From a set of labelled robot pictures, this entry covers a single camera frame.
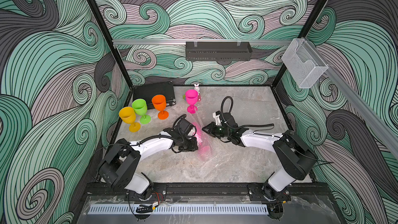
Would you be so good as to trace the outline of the pink wine glass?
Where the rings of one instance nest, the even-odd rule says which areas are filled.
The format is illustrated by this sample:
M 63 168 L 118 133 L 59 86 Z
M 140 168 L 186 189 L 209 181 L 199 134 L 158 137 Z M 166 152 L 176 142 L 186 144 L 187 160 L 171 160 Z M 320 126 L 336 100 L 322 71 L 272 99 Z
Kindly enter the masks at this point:
M 201 160 L 206 161 L 211 153 L 211 149 L 206 137 L 206 134 L 203 134 L 201 130 L 198 130 L 195 137 L 197 138 L 198 141 L 198 156 Z

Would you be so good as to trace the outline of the bubble wrap of pink glass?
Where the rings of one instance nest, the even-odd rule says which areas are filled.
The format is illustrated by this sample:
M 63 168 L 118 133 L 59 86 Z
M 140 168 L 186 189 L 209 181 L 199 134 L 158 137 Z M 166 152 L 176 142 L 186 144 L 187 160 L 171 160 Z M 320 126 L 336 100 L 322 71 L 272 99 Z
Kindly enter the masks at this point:
M 197 113 L 187 115 L 187 120 L 196 127 L 195 137 L 197 138 L 198 150 L 195 152 L 202 162 L 208 162 L 212 159 L 211 137 L 205 133 L 202 128 L 205 127 L 203 121 Z

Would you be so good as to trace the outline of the magenta wine glass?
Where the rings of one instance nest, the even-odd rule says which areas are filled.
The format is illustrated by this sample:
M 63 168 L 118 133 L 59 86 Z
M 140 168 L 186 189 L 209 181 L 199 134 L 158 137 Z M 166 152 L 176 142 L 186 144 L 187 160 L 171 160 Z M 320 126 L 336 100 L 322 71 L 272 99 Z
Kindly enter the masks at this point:
M 196 90 L 190 89 L 185 92 L 186 102 L 189 104 L 187 107 L 187 111 L 191 114 L 195 114 L 198 108 L 196 107 L 196 103 L 198 102 L 199 94 Z

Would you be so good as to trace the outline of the orange plastic wine glass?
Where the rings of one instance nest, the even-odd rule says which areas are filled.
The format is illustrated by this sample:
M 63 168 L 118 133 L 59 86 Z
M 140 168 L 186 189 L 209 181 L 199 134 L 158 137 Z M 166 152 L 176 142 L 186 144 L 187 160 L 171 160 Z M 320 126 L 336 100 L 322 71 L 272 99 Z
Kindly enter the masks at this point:
M 158 118 L 166 120 L 169 117 L 169 113 L 165 110 L 167 105 L 165 96 L 161 94 L 155 95 L 151 101 L 154 108 L 159 111 Z

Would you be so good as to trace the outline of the green plastic wine glass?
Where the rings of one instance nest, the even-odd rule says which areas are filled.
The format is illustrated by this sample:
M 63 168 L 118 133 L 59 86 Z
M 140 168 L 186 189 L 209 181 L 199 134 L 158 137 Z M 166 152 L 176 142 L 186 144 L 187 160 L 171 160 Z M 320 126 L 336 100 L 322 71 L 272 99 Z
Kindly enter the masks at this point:
M 140 116 L 141 124 L 148 124 L 151 122 L 151 117 L 147 115 L 148 107 L 144 99 L 136 99 L 132 102 L 132 108 L 135 113 Z

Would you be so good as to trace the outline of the yellow wine glass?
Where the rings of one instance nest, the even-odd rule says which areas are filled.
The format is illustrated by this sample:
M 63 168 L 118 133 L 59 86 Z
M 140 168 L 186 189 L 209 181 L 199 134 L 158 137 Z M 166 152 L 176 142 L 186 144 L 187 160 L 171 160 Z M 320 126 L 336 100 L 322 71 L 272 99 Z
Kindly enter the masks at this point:
M 138 132 L 141 129 L 141 124 L 136 122 L 136 113 L 132 107 L 124 107 L 119 111 L 121 120 L 129 125 L 130 132 Z

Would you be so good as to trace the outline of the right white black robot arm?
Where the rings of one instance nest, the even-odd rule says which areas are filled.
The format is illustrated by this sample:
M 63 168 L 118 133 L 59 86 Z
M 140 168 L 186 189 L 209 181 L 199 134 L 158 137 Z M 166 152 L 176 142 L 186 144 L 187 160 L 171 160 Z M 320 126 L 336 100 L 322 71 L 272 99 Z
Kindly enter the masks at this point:
M 273 124 L 238 125 L 231 114 L 233 103 L 232 97 L 225 97 L 220 110 L 212 115 L 214 121 L 203 127 L 202 131 L 222 142 L 226 139 L 227 143 L 237 146 L 275 153 L 283 167 L 265 181 L 262 194 L 267 201 L 286 201 L 289 198 L 286 188 L 297 180 L 304 180 L 318 161 L 318 156 L 292 130 L 271 134 L 259 128 L 271 128 Z

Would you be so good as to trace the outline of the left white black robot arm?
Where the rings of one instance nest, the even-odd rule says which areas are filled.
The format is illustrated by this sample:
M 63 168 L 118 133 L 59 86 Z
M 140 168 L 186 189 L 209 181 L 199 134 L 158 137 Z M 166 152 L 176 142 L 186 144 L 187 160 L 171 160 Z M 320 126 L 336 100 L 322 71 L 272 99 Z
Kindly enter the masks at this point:
M 186 116 L 179 116 L 172 127 L 140 141 L 119 139 L 99 163 L 99 176 L 112 191 L 131 191 L 141 200 L 150 199 L 154 193 L 154 183 L 144 173 L 136 173 L 138 164 L 165 150 L 177 154 L 199 149 L 196 138 L 198 129 Z

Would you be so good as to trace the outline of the black hard case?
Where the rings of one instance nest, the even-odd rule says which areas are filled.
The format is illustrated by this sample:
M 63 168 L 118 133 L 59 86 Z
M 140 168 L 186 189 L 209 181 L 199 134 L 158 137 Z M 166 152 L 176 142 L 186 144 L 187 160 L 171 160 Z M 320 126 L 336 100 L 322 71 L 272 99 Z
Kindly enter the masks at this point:
M 152 98 L 156 95 L 163 95 L 166 98 L 166 105 L 173 106 L 176 104 L 174 92 L 174 84 L 172 81 L 137 86 L 133 90 L 132 101 L 144 99 L 149 110 L 154 109 Z

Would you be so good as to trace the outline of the black perforated wall tray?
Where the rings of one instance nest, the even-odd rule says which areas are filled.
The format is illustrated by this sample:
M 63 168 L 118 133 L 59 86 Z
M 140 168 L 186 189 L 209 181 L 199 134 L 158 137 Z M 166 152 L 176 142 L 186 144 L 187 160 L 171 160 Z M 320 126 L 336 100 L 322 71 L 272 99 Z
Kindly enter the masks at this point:
M 249 42 L 188 41 L 185 57 L 188 61 L 249 61 L 253 54 Z

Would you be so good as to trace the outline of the clear plastic wall bin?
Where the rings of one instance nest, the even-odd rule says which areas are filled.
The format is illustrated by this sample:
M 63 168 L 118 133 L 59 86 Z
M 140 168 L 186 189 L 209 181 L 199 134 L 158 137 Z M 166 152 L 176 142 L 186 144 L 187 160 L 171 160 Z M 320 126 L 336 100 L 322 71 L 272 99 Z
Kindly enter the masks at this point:
M 305 38 L 293 39 L 282 61 L 300 89 L 311 88 L 329 68 L 316 46 Z

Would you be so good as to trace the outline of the black front mounting rail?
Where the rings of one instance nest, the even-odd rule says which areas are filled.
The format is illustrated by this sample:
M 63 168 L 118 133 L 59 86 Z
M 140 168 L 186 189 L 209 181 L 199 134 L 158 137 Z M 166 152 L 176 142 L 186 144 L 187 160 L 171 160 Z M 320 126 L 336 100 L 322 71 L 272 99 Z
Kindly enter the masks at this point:
M 182 196 L 249 196 L 262 199 L 271 193 L 265 183 L 154 183 L 149 192 L 137 194 L 127 189 L 111 190 L 106 183 L 89 183 L 84 197 L 88 196 L 128 196 L 134 200 L 147 198 L 160 199 Z M 293 183 L 275 196 L 328 195 L 331 193 L 326 183 Z

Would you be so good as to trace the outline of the aluminium back wall rail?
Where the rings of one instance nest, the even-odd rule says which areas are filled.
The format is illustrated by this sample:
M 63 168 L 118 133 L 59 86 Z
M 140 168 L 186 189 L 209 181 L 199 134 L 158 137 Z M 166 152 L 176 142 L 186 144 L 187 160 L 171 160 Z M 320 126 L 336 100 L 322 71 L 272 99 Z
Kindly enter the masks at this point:
M 185 45 L 186 42 L 207 42 L 207 43 L 236 43 L 249 42 L 254 46 L 289 46 L 293 39 L 275 40 L 275 39 L 159 39 L 159 38 L 130 38 L 113 39 L 114 45 Z

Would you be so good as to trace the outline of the aluminium wall rail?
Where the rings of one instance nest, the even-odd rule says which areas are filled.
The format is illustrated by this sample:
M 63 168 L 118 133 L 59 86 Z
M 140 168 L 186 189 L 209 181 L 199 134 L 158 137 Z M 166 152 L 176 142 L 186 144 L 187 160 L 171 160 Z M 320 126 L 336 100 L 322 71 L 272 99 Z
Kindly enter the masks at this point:
M 332 45 L 315 46 L 311 52 L 329 67 L 330 77 L 340 92 L 365 120 L 377 137 L 396 157 L 398 155 L 398 68 L 380 65 L 381 53 L 367 44 L 357 45 L 352 56 Z
M 113 39 L 114 45 L 185 45 L 186 42 L 207 42 L 207 43 L 236 43 L 249 42 L 254 46 L 289 46 L 293 39 L 275 40 L 275 39 L 159 39 L 159 38 L 130 38 Z

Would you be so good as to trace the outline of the aluminium right wall rail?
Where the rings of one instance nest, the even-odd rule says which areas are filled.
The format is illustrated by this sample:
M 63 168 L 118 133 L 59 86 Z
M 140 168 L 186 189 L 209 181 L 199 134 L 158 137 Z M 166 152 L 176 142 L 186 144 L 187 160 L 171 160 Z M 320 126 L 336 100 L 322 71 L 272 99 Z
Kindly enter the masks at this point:
M 365 120 L 377 137 L 396 157 L 398 155 L 398 68 L 380 65 L 381 53 L 367 44 L 357 45 L 352 56 L 332 45 L 315 46 L 311 52 L 329 67 L 330 77 L 340 92 Z

